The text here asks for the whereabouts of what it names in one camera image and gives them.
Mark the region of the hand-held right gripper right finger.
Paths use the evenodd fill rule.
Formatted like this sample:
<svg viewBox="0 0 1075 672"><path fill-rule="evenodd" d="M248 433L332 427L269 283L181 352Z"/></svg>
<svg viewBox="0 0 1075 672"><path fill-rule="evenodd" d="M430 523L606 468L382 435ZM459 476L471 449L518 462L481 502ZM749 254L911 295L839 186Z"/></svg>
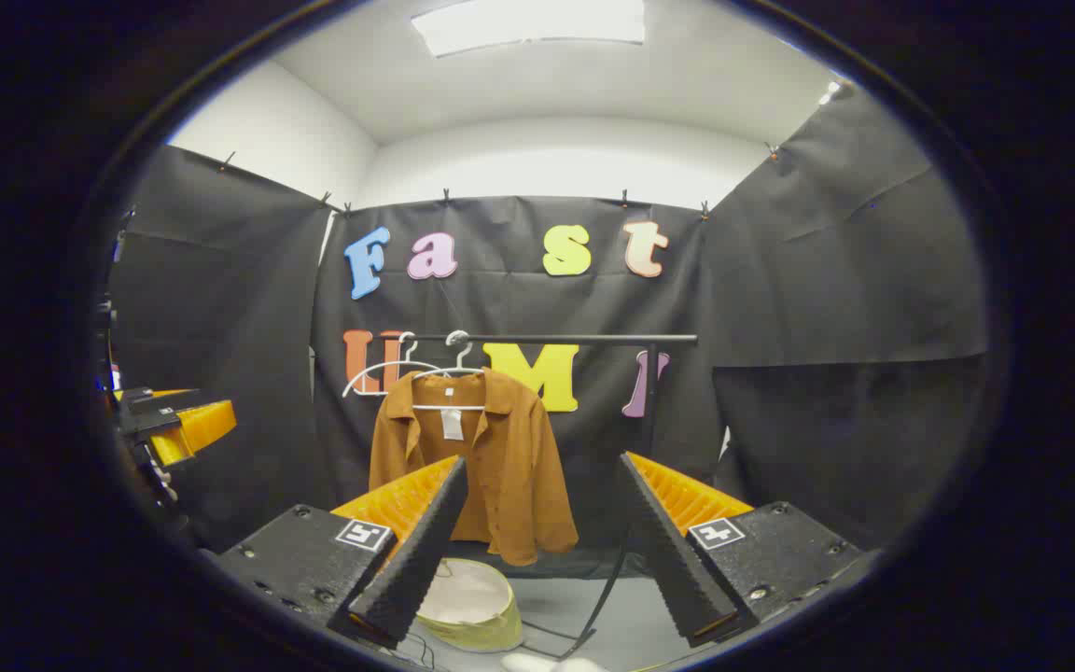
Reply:
<svg viewBox="0 0 1075 672"><path fill-rule="evenodd" d="M619 474L639 552L693 647L802 607L865 554L793 503L752 507L647 456L620 455Z"/></svg>

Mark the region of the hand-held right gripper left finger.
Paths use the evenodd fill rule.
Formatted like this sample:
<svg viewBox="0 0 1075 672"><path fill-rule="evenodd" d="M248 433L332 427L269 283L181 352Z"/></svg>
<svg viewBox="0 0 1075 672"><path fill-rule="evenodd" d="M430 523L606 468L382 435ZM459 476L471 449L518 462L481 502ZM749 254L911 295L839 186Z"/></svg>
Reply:
<svg viewBox="0 0 1075 672"><path fill-rule="evenodd" d="M215 563L295 620L395 648L434 582L467 494L465 458L449 456L333 511L289 507Z"/></svg>

